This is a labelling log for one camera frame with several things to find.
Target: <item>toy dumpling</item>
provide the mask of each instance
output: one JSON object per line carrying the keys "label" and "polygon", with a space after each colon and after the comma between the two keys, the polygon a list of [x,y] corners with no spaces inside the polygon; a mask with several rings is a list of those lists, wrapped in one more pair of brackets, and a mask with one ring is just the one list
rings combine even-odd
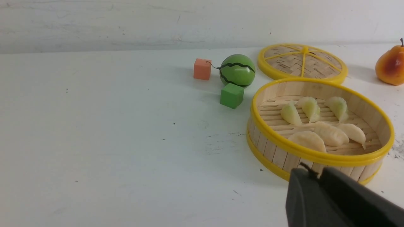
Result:
{"label": "toy dumpling", "polygon": [[327,99],[324,105],[330,108],[330,110],[338,118],[339,123],[348,119],[348,108],[345,99],[334,96]]}
{"label": "toy dumpling", "polygon": [[363,150],[366,150],[366,136],[359,127],[354,124],[340,124],[337,128],[341,129],[351,140],[362,144]]}
{"label": "toy dumpling", "polygon": [[303,97],[298,102],[306,116],[309,118],[309,123],[316,122],[320,119],[320,107],[313,97]]}
{"label": "toy dumpling", "polygon": [[296,132],[288,140],[309,149],[327,153],[324,141],[312,131]]}
{"label": "toy dumpling", "polygon": [[291,100],[288,104],[282,107],[280,111],[282,118],[289,122],[290,124],[301,125],[302,121],[300,119],[299,113],[295,107],[295,102]]}
{"label": "toy dumpling", "polygon": [[349,143],[348,136],[337,127],[324,122],[316,122],[311,126],[314,127],[314,132],[322,138],[325,145],[339,147]]}

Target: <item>green block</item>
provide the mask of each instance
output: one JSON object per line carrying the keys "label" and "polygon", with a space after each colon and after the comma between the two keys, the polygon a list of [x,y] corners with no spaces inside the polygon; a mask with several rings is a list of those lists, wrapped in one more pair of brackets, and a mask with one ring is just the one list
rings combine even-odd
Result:
{"label": "green block", "polygon": [[243,102],[244,88],[227,84],[220,93],[220,104],[235,109]]}

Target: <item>orange block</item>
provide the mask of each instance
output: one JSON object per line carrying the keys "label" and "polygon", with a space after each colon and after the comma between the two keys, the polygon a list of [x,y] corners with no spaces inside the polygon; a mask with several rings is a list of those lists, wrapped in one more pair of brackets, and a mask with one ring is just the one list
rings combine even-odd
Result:
{"label": "orange block", "polygon": [[209,80],[211,60],[197,58],[194,64],[194,78],[199,80]]}

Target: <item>toy food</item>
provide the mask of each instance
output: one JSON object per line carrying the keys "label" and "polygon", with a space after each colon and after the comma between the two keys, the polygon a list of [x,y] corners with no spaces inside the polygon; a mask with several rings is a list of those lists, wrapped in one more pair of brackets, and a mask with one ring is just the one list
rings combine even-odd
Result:
{"label": "toy food", "polygon": [[220,80],[224,85],[228,83],[246,88],[255,78],[255,66],[246,55],[230,55],[219,68]]}
{"label": "toy food", "polygon": [[354,124],[340,124],[337,128],[341,129],[351,140],[362,144],[363,150],[366,150],[366,136],[359,127]]}
{"label": "toy food", "polygon": [[330,110],[338,118],[339,123],[348,119],[348,108],[345,99],[334,96],[327,99],[324,105],[330,108]]}
{"label": "toy food", "polygon": [[383,82],[392,85],[404,83],[404,43],[393,46],[376,62],[376,76]]}
{"label": "toy food", "polygon": [[243,102],[244,88],[227,84],[220,92],[220,104],[235,109]]}
{"label": "toy food", "polygon": [[309,123],[318,121],[320,118],[320,107],[313,97],[303,97],[299,99],[297,105],[300,106],[306,116],[309,118]]}
{"label": "toy food", "polygon": [[295,107],[295,102],[291,100],[288,104],[282,107],[280,111],[281,117],[290,124],[301,125],[299,113]]}
{"label": "toy food", "polygon": [[296,132],[288,140],[315,151],[327,153],[324,141],[312,131]]}
{"label": "toy food", "polygon": [[210,63],[208,59],[197,58],[194,63],[194,78],[199,80],[209,80],[210,78]]}
{"label": "toy food", "polygon": [[325,145],[339,147],[349,143],[348,136],[337,127],[324,122],[316,122],[312,126],[314,127],[314,132],[323,139]]}

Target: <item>green dumpling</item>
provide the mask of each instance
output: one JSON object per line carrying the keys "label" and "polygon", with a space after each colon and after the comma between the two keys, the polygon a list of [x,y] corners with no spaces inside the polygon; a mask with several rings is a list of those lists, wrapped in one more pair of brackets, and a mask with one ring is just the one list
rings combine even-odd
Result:
{"label": "green dumpling", "polygon": [[309,118],[309,123],[316,122],[320,119],[320,107],[317,100],[313,97],[303,97],[298,102],[306,116]]}

